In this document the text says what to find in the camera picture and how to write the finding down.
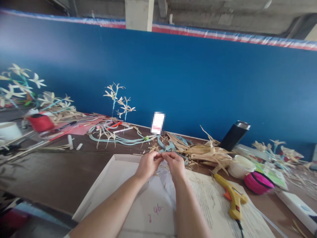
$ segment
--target black thermos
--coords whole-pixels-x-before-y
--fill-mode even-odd
[[[227,151],[232,151],[249,129],[250,125],[248,123],[237,121],[232,125],[224,139],[221,141],[219,147],[224,148]]]

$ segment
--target wooden table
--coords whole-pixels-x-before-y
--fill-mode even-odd
[[[143,135],[150,135],[148,128],[139,127],[139,130]],[[124,136],[137,138],[135,130],[126,131]],[[115,147],[113,143],[109,143],[107,148],[105,148],[106,143],[100,143],[97,149],[97,143],[92,141],[87,135],[74,135],[73,138],[75,138],[73,141],[75,148],[79,143],[83,143],[80,151],[37,150],[21,158],[20,162],[16,163],[16,166],[3,165],[5,171],[0,175],[0,189],[33,203],[39,203],[73,215],[113,154],[142,154],[144,150],[148,150],[148,147],[151,146],[149,143],[145,143],[142,147],[141,145],[126,146],[116,143]],[[32,142],[26,141],[25,143],[25,145],[29,145]],[[67,143],[67,138],[64,136],[48,146]],[[208,175],[208,169],[210,169],[208,166],[196,166],[193,171]],[[226,179],[244,186],[241,180],[229,177],[222,171],[220,174]],[[298,195],[317,212],[317,202],[307,196],[301,188],[289,184],[289,189],[291,193]],[[288,237],[302,237],[291,228],[293,219],[307,237],[313,237],[274,192],[258,196],[246,187],[245,190],[254,205]],[[270,228],[276,237],[281,237],[274,228],[271,226]]]

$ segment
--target blurred label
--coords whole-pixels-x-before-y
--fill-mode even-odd
[[[164,123],[165,114],[162,112],[155,112],[153,117],[153,123],[151,128],[151,133],[161,134],[163,123]]]

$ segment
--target yellow glue gun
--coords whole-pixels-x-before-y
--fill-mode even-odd
[[[218,183],[226,190],[224,196],[231,201],[231,208],[229,210],[229,215],[234,220],[241,220],[240,204],[246,204],[248,198],[238,192],[238,190],[226,179],[224,179],[219,174],[214,174],[214,177]]]

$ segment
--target hand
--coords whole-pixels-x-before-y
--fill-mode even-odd
[[[135,176],[140,178],[145,183],[151,176],[154,175],[162,161],[163,158],[157,151],[143,155],[140,160],[139,167],[136,170]]]
[[[186,178],[185,163],[184,159],[181,156],[179,156],[175,152],[163,152],[161,155],[168,164],[174,183],[179,179]]]

